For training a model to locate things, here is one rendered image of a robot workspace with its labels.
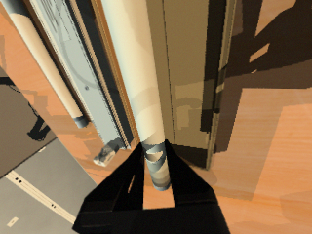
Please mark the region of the brown cardboard carton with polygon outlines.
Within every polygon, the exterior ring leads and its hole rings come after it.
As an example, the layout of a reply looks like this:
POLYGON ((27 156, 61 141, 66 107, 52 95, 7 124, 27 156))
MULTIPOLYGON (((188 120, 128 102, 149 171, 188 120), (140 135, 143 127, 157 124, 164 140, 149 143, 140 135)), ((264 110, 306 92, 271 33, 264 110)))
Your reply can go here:
MULTIPOLYGON (((91 0, 114 77, 140 143, 101 0, 91 0)), ((236 0, 146 0, 165 139, 190 167, 210 171, 236 0)))

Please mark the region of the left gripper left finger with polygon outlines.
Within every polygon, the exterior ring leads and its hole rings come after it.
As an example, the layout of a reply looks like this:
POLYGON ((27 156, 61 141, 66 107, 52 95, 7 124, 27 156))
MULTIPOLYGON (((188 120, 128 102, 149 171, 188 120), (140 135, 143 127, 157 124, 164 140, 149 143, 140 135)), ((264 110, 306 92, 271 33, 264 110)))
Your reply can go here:
POLYGON ((145 158, 140 142, 131 155, 85 197, 79 213, 143 209, 144 168, 145 158))

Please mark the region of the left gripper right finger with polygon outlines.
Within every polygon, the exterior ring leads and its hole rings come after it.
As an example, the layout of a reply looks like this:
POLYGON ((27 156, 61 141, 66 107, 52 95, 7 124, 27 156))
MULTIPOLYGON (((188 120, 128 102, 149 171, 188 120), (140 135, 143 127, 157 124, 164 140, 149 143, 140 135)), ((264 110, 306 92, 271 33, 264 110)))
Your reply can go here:
POLYGON ((214 190, 175 153, 167 139, 165 148, 175 207, 218 204, 214 190))

